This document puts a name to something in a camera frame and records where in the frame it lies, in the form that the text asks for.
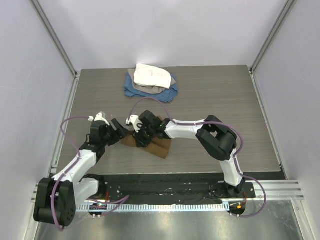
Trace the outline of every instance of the towel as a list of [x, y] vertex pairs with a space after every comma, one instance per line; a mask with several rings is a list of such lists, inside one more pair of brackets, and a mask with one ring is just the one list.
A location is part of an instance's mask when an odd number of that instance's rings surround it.
[[127, 73], [125, 84], [124, 84], [124, 94], [130, 98], [132, 98], [132, 97], [153, 97], [155, 99], [158, 99], [161, 102], [170, 103], [178, 95], [178, 86], [175, 83], [172, 86], [170, 86], [169, 89], [166, 89], [163, 92], [158, 93], [158, 94], [145, 93], [145, 92], [139, 91], [133, 87], [130, 74]]
[[171, 75], [168, 71], [155, 66], [138, 63], [135, 66], [134, 82], [143, 87], [161, 87], [169, 89]]
[[[160, 87], [160, 86], [140, 86], [138, 84], [135, 83], [135, 69], [128, 69], [128, 74], [130, 75], [131, 79], [132, 79], [132, 86], [136, 89], [139, 90], [141, 92], [147, 93], [147, 94], [159, 94], [162, 93], [164, 90], [166, 90], [166, 88], [164, 87]], [[171, 77], [171, 84], [170, 86], [172, 86], [173, 84], [176, 83], [176, 80], [170, 75]]]

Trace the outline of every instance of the gray towel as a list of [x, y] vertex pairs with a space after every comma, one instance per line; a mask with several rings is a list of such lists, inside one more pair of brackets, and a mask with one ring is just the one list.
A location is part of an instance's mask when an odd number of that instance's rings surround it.
[[[166, 88], [164, 87], [159, 87], [159, 86], [140, 86], [138, 84], [135, 83], [135, 69], [128, 69], [128, 74], [130, 75], [131, 79], [132, 79], [132, 86], [141, 92], [147, 93], [147, 94], [160, 94], [162, 93], [164, 90], [166, 90]], [[176, 83], [176, 80], [171, 77], [171, 85]]]

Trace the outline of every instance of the white towel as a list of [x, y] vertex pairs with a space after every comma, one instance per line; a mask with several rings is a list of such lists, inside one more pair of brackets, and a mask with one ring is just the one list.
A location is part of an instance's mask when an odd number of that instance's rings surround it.
[[171, 75], [164, 69], [138, 63], [135, 66], [134, 83], [144, 87], [156, 86], [169, 89]]

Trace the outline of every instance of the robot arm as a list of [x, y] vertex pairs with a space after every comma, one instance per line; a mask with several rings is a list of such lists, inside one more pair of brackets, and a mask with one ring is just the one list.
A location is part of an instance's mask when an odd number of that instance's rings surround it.
[[228, 192], [232, 196], [241, 193], [245, 179], [241, 176], [243, 172], [240, 169], [238, 172], [234, 159], [237, 135], [226, 126], [200, 124], [221, 122], [212, 115], [199, 121], [174, 121], [172, 122], [168, 118], [162, 121], [147, 110], [140, 116], [130, 116], [126, 124], [133, 125], [135, 131], [133, 137], [138, 147], [148, 146], [154, 137], [198, 140], [211, 157], [219, 160]]
[[116, 119], [111, 122], [114, 129], [105, 119], [103, 112], [90, 117], [90, 134], [80, 147], [80, 159], [76, 156], [61, 172], [52, 178], [43, 178], [38, 184], [33, 218], [35, 221], [54, 224], [51, 196], [55, 183], [62, 176], [58, 190], [54, 196], [54, 207], [58, 222], [67, 227], [75, 217], [76, 208], [86, 199], [105, 193], [103, 177], [89, 175], [86, 172], [93, 167], [105, 153], [106, 146], [111, 146], [127, 136], [128, 130]]

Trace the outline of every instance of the metal beam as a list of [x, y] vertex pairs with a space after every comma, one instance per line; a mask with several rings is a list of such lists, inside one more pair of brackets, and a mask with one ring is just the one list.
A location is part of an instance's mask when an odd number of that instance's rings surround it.
[[278, 16], [277, 20], [275, 21], [268, 37], [266, 38], [264, 44], [262, 45], [262, 48], [260, 52], [258, 53], [256, 59], [253, 62], [252, 67], [250, 68], [250, 71], [254, 73], [259, 66], [262, 58], [266, 54], [266, 51], [268, 50], [269, 46], [271, 45], [272, 41], [275, 39], [275, 36], [279, 32], [282, 24], [284, 23], [286, 17], [288, 16], [289, 12], [293, 8], [294, 4], [296, 3], [296, 0], [287, 0], [286, 3], [284, 4], [280, 15]]
[[45, 29], [47, 30], [47, 32], [49, 33], [50, 38], [52, 39], [54, 45], [56, 46], [57, 50], [59, 51], [61, 57], [63, 58], [65, 64], [67, 65], [67, 67], [69, 68], [70, 72], [72, 73], [72, 75], [74, 77], [76, 77], [77, 75], [77, 71], [75, 70], [73, 64], [71, 63], [64, 47], [62, 46], [54, 28], [52, 27], [49, 19], [46, 16], [46, 13], [44, 12], [43, 8], [41, 7], [40, 3], [38, 0], [29, 0], [30, 3], [32, 4], [34, 10], [36, 11], [36, 13], [38, 14], [41, 22], [43, 23]]

